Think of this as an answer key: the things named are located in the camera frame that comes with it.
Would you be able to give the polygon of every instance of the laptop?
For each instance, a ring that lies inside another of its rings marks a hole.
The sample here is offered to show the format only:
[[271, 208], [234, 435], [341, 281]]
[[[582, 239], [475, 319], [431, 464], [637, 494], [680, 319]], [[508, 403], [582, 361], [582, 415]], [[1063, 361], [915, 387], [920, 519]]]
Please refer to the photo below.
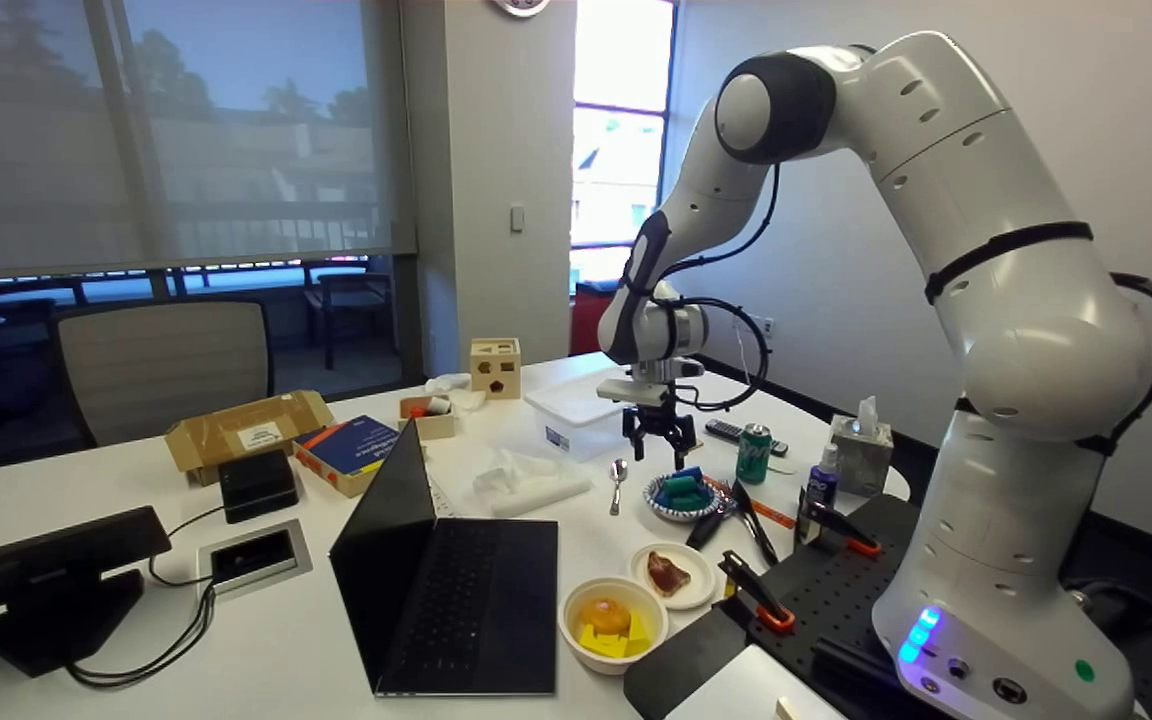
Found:
[[440, 519], [417, 425], [333, 543], [371, 693], [558, 693], [558, 523]]

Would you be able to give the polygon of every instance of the computer monitor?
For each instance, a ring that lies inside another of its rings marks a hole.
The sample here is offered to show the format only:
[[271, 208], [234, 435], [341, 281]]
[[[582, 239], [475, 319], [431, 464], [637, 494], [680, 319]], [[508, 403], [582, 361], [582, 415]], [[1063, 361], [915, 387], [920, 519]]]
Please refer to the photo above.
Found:
[[171, 547], [154, 507], [0, 543], [0, 656], [43, 675], [93, 656], [139, 599], [139, 572], [122, 565]]

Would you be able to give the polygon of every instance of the robotic arm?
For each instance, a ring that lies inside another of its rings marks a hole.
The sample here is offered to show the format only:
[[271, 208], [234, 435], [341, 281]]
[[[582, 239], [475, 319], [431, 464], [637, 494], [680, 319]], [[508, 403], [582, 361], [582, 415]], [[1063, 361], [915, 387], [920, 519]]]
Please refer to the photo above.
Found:
[[873, 606], [902, 682], [954, 715], [1129, 715], [1134, 670], [1056, 572], [1125, 415], [1152, 393], [1149, 327], [1008, 101], [947, 36], [731, 66], [600, 319], [605, 351], [631, 362], [600, 393], [644, 415], [631, 441], [687, 446], [677, 374], [706, 347], [706, 310], [664, 277], [743, 229], [774, 162], [831, 148], [867, 162], [966, 362], [915, 537]]

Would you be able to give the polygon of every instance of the desk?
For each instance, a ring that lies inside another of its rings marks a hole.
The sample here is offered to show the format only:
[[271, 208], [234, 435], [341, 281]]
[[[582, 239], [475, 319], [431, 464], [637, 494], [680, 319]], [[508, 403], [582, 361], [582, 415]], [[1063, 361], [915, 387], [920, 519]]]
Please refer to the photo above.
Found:
[[[590, 370], [609, 370], [605, 354], [572, 354], [552, 362], [525, 367], [525, 387], [575, 378]], [[706, 374], [702, 387], [721, 401], [736, 393], [726, 374]], [[361, 401], [333, 403], [335, 419], [377, 415], [398, 425], [398, 401], [410, 393], [382, 393]], [[829, 426], [774, 396], [752, 396], [729, 419], [767, 425], [788, 441], [788, 461], [774, 461], [767, 483], [758, 493], [767, 502], [775, 494], [797, 494], [808, 464], [819, 457]], [[545, 443], [542, 419], [525, 401], [496, 401], [480, 412], [462, 415], [462, 430], [450, 441], [428, 441], [425, 457], [431, 466], [431, 493], [440, 510], [475, 514], [471, 478], [496, 464], [496, 450], [536, 450], [559, 457]], [[649, 457], [628, 464], [628, 483], [620, 487], [620, 514], [609, 514], [609, 464], [631, 450], [618, 443], [605, 457], [572, 461], [572, 471], [590, 471], [593, 487], [566, 502], [542, 507], [534, 514], [559, 519], [559, 597], [600, 572], [628, 572], [628, 559], [649, 541], [686, 541], [687, 526], [671, 526], [644, 507], [649, 478], [671, 466], [664, 441], [649, 441]], [[691, 457], [711, 474], [736, 466], [736, 446], [709, 441]], [[910, 483], [887, 471], [887, 493], [910, 494]], [[154, 502], [166, 526], [208, 510], [222, 502], [222, 487], [190, 487], [176, 471], [166, 441], [134, 441], [73, 457], [54, 457], [37, 464], [0, 466], [0, 543], [37, 537], [49, 526], [80, 523], [122, 507]], [[289, 577], [261, 591], [222, 597], [214, 633], [169, 670], [123, 693], [89, 693], [65, 670], [30, 679], [0, 660], [0, 720], [37, 715], [37, 720], [77, 720], [77, 715], [315, 715], [315, 720], [355, 720], [355, 715], [492, 715], [492, 720], [545, 720], [545, 715], [637, 715], [626, 699], [620, 679], [590, 675], [569, 646], [559, 646], [559, 693], [545, 699], [382, 699], [370, 693], [361, 650], [348, 633], [348, 617], [335, 591], [327, 547], [348, 519], [351, 498], [335, 494], [327, 483], [303, 474], [303, 498], [295, 507], [226, 523], [222, 514], [191, 523], [176, 537], [171, 556], [159, 559], [166, 577], [190, 577], [202, 569], [202, 547], [214, 547], [230, 537], [249, 537], [268, 523], [302, 519], [312, 572]], [[788, 530], [767, 523], [767, 537], [788, 550]], [[758, 569], [762, 550], [743, 523], [726, 523], [709, 543], [709, 559], [726, 547], [743, 550]], [[118, 629], [118, 637], [86, 660], [86, 666], [135, 666], [154, 660], [198, 606], [191, 591], [146, 586], [146, 599]], [[671, 617], [677, 629], [691, 623], [706, 612]]]

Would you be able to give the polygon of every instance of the laptop screen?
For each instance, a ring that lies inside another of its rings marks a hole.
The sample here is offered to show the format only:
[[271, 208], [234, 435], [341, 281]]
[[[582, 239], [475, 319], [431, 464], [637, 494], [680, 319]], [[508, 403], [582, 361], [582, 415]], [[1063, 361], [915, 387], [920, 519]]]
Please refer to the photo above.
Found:
[[384, 666], [390, 640], [431, 547], [431, 523], [425, 450], [417, 425], [410, 425], [333, 543], [335, 585], [370, 670]]

